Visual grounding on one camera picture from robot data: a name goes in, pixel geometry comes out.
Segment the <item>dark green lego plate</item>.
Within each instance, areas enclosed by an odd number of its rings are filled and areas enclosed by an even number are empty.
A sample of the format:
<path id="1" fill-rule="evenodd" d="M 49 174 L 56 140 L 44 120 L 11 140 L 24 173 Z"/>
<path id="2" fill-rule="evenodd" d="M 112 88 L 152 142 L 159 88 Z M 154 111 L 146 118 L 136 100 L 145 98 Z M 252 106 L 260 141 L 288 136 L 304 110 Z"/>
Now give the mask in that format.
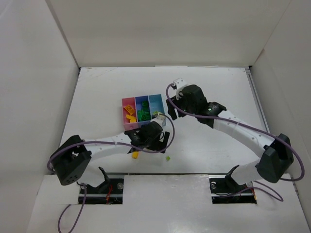
<path id="1" fill-rule="evenodd" d="M 151 115 L 150 115 L 149 111 L 138 110 L 137 116 L 138 116 L 138 121 L 139 122 L 151 120 Z"/>

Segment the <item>dark green 2x2 lego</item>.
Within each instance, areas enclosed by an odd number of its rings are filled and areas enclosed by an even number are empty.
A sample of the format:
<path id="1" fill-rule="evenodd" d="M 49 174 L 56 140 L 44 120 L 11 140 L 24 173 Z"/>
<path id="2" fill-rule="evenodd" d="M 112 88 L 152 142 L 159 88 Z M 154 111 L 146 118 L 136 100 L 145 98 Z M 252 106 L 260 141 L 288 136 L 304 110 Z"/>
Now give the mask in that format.
<path id="1" fill-rule="evenodd" d="M 142 101 L 142 106 L 143 106 L 143 107 L 148 107 L 148 106 L 149 106 L 148 101 Z"/>

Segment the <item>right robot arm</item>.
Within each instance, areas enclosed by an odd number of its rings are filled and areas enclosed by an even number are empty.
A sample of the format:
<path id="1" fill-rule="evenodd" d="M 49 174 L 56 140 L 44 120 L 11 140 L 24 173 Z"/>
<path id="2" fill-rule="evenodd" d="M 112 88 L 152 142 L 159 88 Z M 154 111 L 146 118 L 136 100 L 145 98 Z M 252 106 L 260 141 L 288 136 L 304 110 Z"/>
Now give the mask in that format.
<path id="1" fill-rule="evenodd" d="M 246 165 L 236 165 L 226 174 L 227 186 L 237 187 L 247 182 L 264 179 L 270 183 L 282 180 L 285 171 L 294 162 L 288 136 L 275 136 L 245 124 L 227 108 L 209 102 L 202 89 L 195 85 L 174 82 L 168 85 L 176 95 L 166 100 L 168 113 L 173 120 L 190 116 L 201 124 L 227 134 L 249 148 L 258 159 Z"/>

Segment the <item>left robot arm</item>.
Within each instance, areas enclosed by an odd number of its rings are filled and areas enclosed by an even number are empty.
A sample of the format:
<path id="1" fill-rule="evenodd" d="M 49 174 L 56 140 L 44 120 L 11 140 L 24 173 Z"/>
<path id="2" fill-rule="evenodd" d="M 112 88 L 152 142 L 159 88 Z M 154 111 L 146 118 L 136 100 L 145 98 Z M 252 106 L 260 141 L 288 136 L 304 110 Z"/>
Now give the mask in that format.
<path id="1" fill-rule="evenodd" d="M 165 119 L 157 117 L 140 128 L 112 137 L 85 141 L 73 135 L 50 156 L 47 168 L 63 186 L 79 182 L 98 187 L 104 169 L 95 165 L 96 160 L 136 151 L 164 153 L 172 143 L 169 132 L 164 131 L 165 124 Z"/>

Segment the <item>orange printed lego plate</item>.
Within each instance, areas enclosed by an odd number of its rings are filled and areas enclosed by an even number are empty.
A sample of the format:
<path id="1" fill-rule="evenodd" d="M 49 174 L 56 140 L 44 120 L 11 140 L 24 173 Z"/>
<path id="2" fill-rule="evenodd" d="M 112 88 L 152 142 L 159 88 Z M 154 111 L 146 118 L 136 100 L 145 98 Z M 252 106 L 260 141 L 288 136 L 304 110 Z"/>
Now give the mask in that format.
<path id="1" fill-rule="evenodd" d="M 129 115 L 133 115 L 136 113 L 134 107 L 132 107 L 130 104 L 124 106 L 124 110 L 129 114 Z"/>

